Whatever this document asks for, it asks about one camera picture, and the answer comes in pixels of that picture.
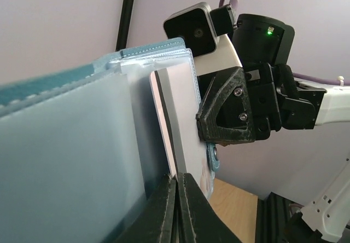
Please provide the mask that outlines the white card with grey stripe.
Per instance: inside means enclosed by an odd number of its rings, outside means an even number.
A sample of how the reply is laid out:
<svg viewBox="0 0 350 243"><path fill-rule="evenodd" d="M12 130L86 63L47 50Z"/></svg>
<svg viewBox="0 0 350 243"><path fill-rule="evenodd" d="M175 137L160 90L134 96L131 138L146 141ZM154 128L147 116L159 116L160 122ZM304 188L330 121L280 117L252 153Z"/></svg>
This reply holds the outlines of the white card with grey stripe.
<svg viewBox="0 0 350 243"><path fill-rule="evenodd" d="M190 173L198 182L206 149L197 134L199 104L191 66L163 68L152 72L149 80L170 174Z"/></svg>

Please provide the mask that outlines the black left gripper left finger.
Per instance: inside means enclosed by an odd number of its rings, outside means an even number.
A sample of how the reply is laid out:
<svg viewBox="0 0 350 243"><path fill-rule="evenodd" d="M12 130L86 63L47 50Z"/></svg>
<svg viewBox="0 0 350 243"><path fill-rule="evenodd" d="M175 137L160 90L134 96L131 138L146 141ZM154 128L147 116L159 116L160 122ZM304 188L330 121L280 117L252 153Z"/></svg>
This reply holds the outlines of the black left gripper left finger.
<svg viewBox="0 0 350 243"><path fill-rule="evenodd" d="M164 176L143 212L116 242L171 242L176 191L176 180Z"/></svg>

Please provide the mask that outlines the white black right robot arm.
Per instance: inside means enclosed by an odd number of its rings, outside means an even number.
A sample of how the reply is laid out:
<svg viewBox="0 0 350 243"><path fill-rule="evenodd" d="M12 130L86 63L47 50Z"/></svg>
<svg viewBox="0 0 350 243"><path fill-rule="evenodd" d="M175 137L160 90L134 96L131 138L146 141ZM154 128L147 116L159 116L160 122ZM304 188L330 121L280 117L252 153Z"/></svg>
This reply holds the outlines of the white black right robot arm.
<svg viewBox="0 0 350 243"><path fill-rule="evenodd" d="M196 116L200 138L217 144L266 140L280 129L311 130L349 120L349 85L302 81L287 59L294 29L273 18L242 14L234 20L217 9L189 21L196 58L218 51L227 35L239 65L205 62L199 76L202 103ZM275 193L258 202L259 242L338 242L349 222L349 162L319 196L300 206Z"/></svg>

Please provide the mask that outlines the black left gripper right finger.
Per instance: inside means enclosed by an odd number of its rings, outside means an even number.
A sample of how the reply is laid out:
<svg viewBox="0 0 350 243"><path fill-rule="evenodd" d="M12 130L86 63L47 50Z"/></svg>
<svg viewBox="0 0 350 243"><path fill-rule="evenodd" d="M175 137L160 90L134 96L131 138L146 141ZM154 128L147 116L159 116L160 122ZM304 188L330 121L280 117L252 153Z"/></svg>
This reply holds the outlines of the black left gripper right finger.
<svg viewBox="0 0 350 243"><path fill-rule="evenodd" d="M190 173L178 174L180 242L240 242L221 221Z"/></svg>

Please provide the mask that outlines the blue leather card holder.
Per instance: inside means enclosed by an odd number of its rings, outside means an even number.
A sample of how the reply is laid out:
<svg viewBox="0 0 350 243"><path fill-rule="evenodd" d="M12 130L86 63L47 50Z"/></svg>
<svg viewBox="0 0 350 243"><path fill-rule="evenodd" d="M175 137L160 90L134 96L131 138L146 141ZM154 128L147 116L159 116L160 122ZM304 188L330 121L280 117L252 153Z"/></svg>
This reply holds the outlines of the blue leather card holder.
<svg viewBox="0 0 350 243"><path fill-rule="evenodd" d="M149 75L180 38L1 86L1 242L113 242L168 175Z"/></svg>

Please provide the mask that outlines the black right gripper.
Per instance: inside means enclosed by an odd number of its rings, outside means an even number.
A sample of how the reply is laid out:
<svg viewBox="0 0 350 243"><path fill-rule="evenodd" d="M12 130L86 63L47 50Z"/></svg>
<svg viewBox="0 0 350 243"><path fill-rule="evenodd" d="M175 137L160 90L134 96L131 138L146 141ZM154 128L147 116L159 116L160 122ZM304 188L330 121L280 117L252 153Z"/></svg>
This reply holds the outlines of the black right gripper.
<svg viewBox="0 0 350 243"><path fill-rule="evenodd" d="M251 143L266 140L272 130L281 129L268 63L247 63L243 68L198 76L198 80L202 101L196 120L202 141L222 146Z"/></svg>

